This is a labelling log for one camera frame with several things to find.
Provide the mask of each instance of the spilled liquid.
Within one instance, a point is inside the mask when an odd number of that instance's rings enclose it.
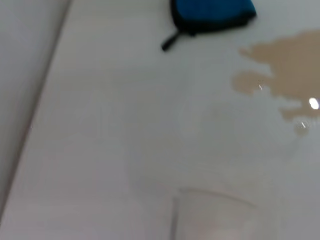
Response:
[[[252,95],[265,86],[270,88],[273,97],[301,102],[299,107],[279,109],[288,122],[296,117],[320,117],[320,109],[312,109],[309,103],[310,98],[320,99],[320,30],[259,43],[249,49],[240,49],[239,53],[257,63],[269,65],[273,76],[251,70],[240,72],[233,79],[234,90]],[[299,135],[307,130],[303,123],[295,126]]]

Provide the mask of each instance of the white wall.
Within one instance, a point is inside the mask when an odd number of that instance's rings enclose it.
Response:
[[[0,0],[0,206],[69,0]]]

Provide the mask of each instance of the black strap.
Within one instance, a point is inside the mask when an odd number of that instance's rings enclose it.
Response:
[[[181,32],[180,31],[177,31],[175,34],[170,36],[167,40],[165,40],[162,43],[162,45],[161,45],[162,50],[164,52],[168,51],[180,36],[181,36]]]

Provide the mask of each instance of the blue pouch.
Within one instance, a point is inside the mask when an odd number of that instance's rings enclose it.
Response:
[[[177,32],[162,44],[163,51],[181,35],[245,26],[257,15],[251,0],[170,0],[170,8]]]

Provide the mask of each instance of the table surface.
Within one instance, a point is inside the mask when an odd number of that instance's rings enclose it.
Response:
[[[320,3],[254,4],[248,27],[184,37],[163,53],[174,31],[166,0],[75,0],[0,239],[167,240],[184,187],[256,205],[261,239],[316,238],[318,123],[288,121],[279,108],[299,102],[268,87],[243,94],[233,81],[241,71],[272,76],[239,48],[318,29]],[[311,126],[304,136],[300,121]]]

